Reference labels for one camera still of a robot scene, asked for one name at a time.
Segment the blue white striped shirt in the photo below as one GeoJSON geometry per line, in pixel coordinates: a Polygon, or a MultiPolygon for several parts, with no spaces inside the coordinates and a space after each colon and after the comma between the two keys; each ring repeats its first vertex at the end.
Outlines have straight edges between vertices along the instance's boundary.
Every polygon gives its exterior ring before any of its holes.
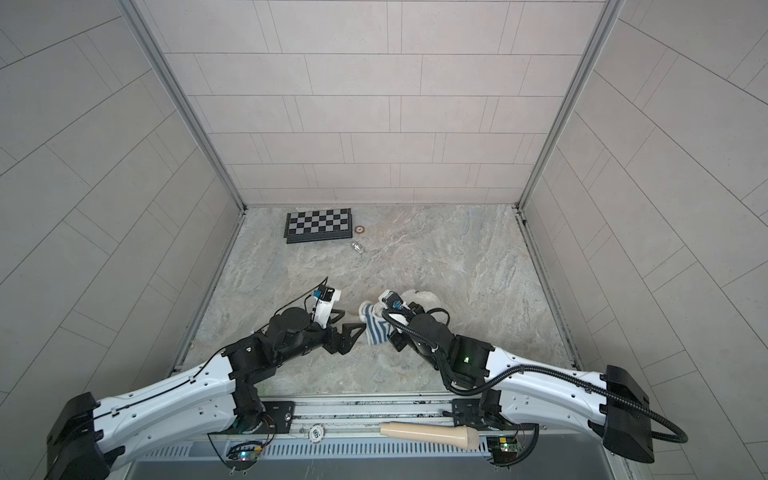
{"type": "Polygon", "coordinates": [[[370,346],[388,342],[392,326],[384,319],[386,306],[382,302],[364,301],[358,310],[359,318],[366,325],[366,338],[370,346]]]}

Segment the white fluffy teddy bear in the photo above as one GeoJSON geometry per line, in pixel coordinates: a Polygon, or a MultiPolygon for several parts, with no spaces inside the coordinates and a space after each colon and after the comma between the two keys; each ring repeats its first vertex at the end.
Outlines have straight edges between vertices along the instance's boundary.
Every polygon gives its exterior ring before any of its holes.
{"type": "MultiPolygon", "coordinates": [[[[400,297],[405,304],[415,302],[426,310],[443,306],[443,302],[431,291],[410,289],[401,293],[400,297]]],[[[360,318],[369,325],[388,327],[389,324],[384,320],[382,315],[384,308],[385,303],[381,299],[374,302],[364,301],[359,309],[360,318]]]]}

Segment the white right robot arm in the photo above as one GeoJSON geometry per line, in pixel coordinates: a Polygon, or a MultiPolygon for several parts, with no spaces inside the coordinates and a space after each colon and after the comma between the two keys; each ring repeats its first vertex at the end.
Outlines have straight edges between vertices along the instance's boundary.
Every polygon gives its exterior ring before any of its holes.
{"type": "Polygon", "coordinates": [[[649,407],[649,397],[627,370],[609,365],[587,372],[530,361],[456,335],[428,313],[387,309],[383,318],[433,365],[450,392],[480,396],[492,418],[514,426],[573,427],[595,434],[611,453],[654,462],[651,420],[639,411],[649,407]]]}

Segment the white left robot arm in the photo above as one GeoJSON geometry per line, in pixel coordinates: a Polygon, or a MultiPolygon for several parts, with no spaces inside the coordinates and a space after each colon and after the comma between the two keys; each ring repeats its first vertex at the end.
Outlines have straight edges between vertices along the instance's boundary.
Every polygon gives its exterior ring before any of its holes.
{"type": "Polygon", "coordinates": [[[343,315],[322,323],[291,307],[190,370],[126,394],[70,399],[47,436],[47,478],[105,479],[145,453],[203,434],[274,437],[282,418],[264,405],[258,383],[317,348],[349,353],[366,325],[337,327],[343,315]]]}

